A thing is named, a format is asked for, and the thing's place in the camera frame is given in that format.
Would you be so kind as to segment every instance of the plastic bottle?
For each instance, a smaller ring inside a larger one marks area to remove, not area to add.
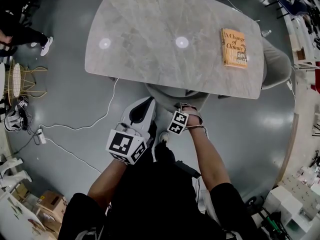
[[[271,30],[262,30],[261,31],[261,35],[265,38],[267,36],[269,36],[269,34],[271,33]]]

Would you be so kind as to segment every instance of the black t-shirt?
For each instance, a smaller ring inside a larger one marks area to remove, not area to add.
[[[243,240],[256,239],[256,225],[231,184],[216,186],[210,195],[224,230],[239,232]],[[105,216],[93,199],[75,194],[66,208],[58,239],[74,240],[93,228],[98,233],[103,228],[101,240],[226,239],[218,223],[199,211],[191,176],[174,164],[155,162],[138,169],[130,166],[111,203],[112,209]]]

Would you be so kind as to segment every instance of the wooden strip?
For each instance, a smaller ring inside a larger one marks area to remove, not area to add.
[[[289,159],[292,153],[292,149],[294,147],[294,143],[296,140],[296,134],[297,134],[297,129],[298,129],[298,121],[299,121],[299,115],[294,113],[293,115],[293,121],[292,121],[292,128],[291,128],[291,135],[288,143],[288,147],[286,149],[286,154],[282,163],[282,166],[280,168],[278,177],[275,180],[274,186],[276,187],[278,185],[278,182],[282,180],[285,171],[287,169],[287,165],[289,163]]]

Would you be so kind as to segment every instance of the power strip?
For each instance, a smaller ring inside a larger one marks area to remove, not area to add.
[[[44,135],[44,131],[41,128],[39,128],[36,131],[36,134],[39,136],[40,141],[41,141],[42,144],[46,144],[47,143],[45,135]]]

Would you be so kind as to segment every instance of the book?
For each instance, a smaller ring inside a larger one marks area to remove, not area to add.
[[[248,64],[244,33],[223,28],[221,30],[221,39],[223,64],[245,69]]]

